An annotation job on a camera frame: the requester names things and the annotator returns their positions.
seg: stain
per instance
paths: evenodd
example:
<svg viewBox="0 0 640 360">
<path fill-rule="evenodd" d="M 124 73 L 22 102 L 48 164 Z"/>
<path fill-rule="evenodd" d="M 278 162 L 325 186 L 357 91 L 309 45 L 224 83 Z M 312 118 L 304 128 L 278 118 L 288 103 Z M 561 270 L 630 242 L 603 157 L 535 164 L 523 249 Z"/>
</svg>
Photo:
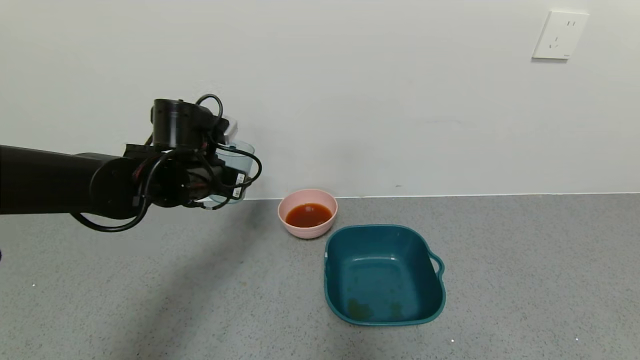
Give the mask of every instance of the stain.
<svg viewBox="0 0 640 360">
<path fill-rule="evenodd" d="M 349 316 L 358 321 L 365 321 L 373 316 L 373 311 L 367 304 L 361 304 L 356 299 L 349 299 L 347 303 Z"/>
<path fill-rule="evenodd" d="M 394 301 L 389 305 L 389 309 L 391 310 L 391 318 L 394 320 L 402 319 L 402 304 L 397 301 Z"/>
</svg>

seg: transparent cup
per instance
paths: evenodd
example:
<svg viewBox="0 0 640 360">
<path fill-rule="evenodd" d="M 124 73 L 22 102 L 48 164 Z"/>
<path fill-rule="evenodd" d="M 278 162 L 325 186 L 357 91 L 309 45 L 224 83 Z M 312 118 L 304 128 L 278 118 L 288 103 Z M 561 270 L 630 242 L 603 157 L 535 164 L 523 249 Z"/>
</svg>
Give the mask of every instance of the transparent cup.
<svg viewBox="0 0 640 360">
<path fill-rule="evenodd" d="M 249 152 L 250 154 L 253 154 L 255 152 L 255 149 L 253 148 L 253 146 L 249 143 L 243 142 L 243 141 L 239 141 L 236 140 L 234 142 L 232 142 L 231 144 L 228 145 L 228 147 L 233 148 L 233 149 L 238 149 L 238 150 L 242 150 L 242 151 L 246 151 Z M 236 170 L 240 170 L 240 171 L 244 171 L 246 172 L 247 175 L 251 174 L 251 167 L 253 166 L 253 159 L 251 159 L 248 156 L 242 155 L 242 154 L 236 154 L 234 152 L 230 152 L 230 151 L 226 151 L 226 150 L 221 150 L 218 149 L 216 151 L 216 154 L 218 155 L 218 157 L 221 160 L 224 160 L 225 165 L 228 167 L 232 167 Z M 244 195 L 246 193 L 247 189 L 244 190 L 242 197 L 238 200 L 230 200 L 228 203 L 229 204 L 235 204 L 241 200 L 244 199 Z M 221 203 L 224 200 L 226 200 L 227 198 L 224 196 L 220 196 L 220 195 L 211 195 L 209 197 L 209 199 L 211 199 L 212 201 L 216 202 L 216 203 Z"/>
</svg>

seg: red sauce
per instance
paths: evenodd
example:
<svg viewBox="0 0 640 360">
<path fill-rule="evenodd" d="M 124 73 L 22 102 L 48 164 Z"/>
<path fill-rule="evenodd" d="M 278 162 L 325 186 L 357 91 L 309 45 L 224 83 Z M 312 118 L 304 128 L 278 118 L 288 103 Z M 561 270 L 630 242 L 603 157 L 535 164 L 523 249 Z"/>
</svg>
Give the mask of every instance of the red sauce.
<svg viewBox="0 0 640 360">
<path fill-rule="evenodd" d="M 314 227 L 329 221 L 332 216 L 331 210 L 326 206 L 311 202 L 291 209 L 285 221 L 296 227 Z"/>
</svg>

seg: electrical outlet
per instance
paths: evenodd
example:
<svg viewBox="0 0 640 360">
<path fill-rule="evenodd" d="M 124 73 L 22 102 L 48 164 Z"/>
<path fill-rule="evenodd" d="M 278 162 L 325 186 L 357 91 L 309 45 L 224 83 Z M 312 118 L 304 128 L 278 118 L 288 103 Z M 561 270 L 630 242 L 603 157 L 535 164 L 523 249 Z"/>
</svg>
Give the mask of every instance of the electrical outlet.
<svg viewBox="0 0 640 360">
<path fill-rule="evenodd" d="M 545 59 L 571 57 L 588 18 L 587 13 L 550 12 L 533 57 Z"/>
</svg>

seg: black cable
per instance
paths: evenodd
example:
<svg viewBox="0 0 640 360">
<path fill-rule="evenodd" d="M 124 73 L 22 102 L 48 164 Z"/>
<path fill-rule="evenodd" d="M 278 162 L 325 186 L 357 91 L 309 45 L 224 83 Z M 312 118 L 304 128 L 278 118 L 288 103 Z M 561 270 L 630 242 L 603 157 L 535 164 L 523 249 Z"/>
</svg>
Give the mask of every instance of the black cable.
<svg viewBox="0 0 640 360">
<path fill-rule="evenodd" d="M 227 197 L 223 202 L 221 202 L 218 205 L 215 205 L 215 206 L 213 206 L 211 208 L 208 208 L 203 202 L 191 201 L 189 204 L 186 204 L 185 207 L 187 207 L 187 208 L 202 208 L 202 209 L 206 209 L 206 210 L 218 210 L 218 209 L 221 209 L 224 205 L 227 205 L 229 203 L 229 201 L 231 201 L 231 198 Z"/>
<path fill-rule="evenodd" d="M 142 219 L 145 217 L 145 215 L 147 214 L 147 210 L 149 209 L 149 206 L 151 206 L 150 197 L 149 197 L 149 188 L 151 185 L 151 180 L 153 179 L 154 175 L 156 174 L 160 166 L 164 164 L 171 156 L 173 156 L 178 152 L 185 152 L 185 151 L 186 150 L 184 149 L 174 149 L 174 150 L 168 151 L 164 153 L 162 156 L 160 156 L 158 160 L 153 164 L 153 166 L 151 167 L 151 170 L 149 170 L 149 173 L 143 182 L 143 186 L 141 187 L 141 193 L 138 194 L 142 199 L 142 203 L 138 205 L 138 209 L 139 209 L 138 214 L 136 214 L 136 217 L 130 222 L 124 225 L 119 225 L 119 226 L 103 226 L 103 225 L 98 225 L 95 222 L 92 222 L 91 220 L 87 219 L 86 217 L 84 217 L 84 215 L 80 213 L 72 213 L 71 216 L 73 216 L 74 219 L 78 220 L 80 224 L 83 224 L 86 227 L 96 231 L 102 231 L 103 233 L 118 233 L 120 231 L 129 230 L 130 228 L 138 225 L 138 223 L 140 223 Z"/>
<path fill-rule="evenodd" d="M 216 100 L 216 102 L 218 103 L 218 119 L 217 120 L 222 119 L 222 101 L 220 100 L 219 97 L 215 96 L 214 94 L 204 94 L 196 101 L 196 105 L 200 105 L 203 101 L 207 99 Z"/>
<path fill-rule="evenodd" d="M 196 152 L 196 158 L 198 158 L 198 160 L 200 160 L 200 162 L 204 165 L 204 169 L 207 171 L 207 174 L 209 175 L 209 177 L 213 180 L 216 181 L 218 183 L 218 185 L 224 185 L 222 183 L 222 181 L 220 181 L 220 179 L 218 179 L 216 177 L 216 174 L 214 174 L 213 169 L 211 168 L 211 165 L 209 164 L 209 162 L 207 161 L 207 159 L 205 159 L 205 157 L 202 155 L 202 153 L 200 152 Z M 212 208 L 207 208 L 207 206 L 205 206 L 203 203 L 201 202 L 194 202 L 192 203 L 192 206 L 190 207 L 199 207 L 199 208 L 203 208 L 203 209 L 208 209 L 208 210 L 217 210 L 222 208 L 224 205 L 227 205 L 227 203 L 231 201 L 231 197 L 227 197 L 223 202 L 219 203 L 218 205 L 212 207 Z"/>
<path fill-rule="evenodd" d="M 209 138 L 209 141 L 212 144 L 216 144 L 216 142 L 213 141 L 213 138 L 211 137 L 211 134 L 207 134 L 207 137 Z M 217 146 L 217 148 L 219 148 L 221 150 L 224 150 L 224 151 L 234 152 L 236 154 L 247 156 L 247 157 L 251 158 L 253 161 L 255 161 L 256 164 L 258 164 L 258 171 L 248 181 L 245 181 L 245 182 L 239 183 L 239 184 L 235 184 L 235 185 L 226 185 L 226 184 L 223 184 L 220 180 L 217 180 L 217 178 L 216 178 L 216 180 L 217 180 L 217 182 L 219 182 L 220 186 L 222 186 L 224 188 L 227 188 L 227 189 L 235 189 L 235 188 L 239 188 L 239 187 L 247 187 L 247 186 L 251 185 L 254 181 L 256 181 L 258 179 L 258 177 L 260 177 L 260 174 L 262 174 L 262 162 L 260 161 L 260 159 L 258 159 L 258 157 L 256 155 L 253 155 L 252 153 L 246 152 L 244 150 L 236 149 L 236 148 L 233 148 L 233 147 L 227 147 L 227 146 L 224 146 L 224 145 L 222 145 L 220 143 L 216 144 L 216 146 Z M 204 162 L 205 170 L 209 173 L 210 176 L 212 176 L 213 170 L 211 170 L 211 165 L 209 164 L 209 162 L 207 162 L 204 159 L 204 157 L 202 157 L 202 159 L 200 159 L 200 161 Z"/>
</svg>

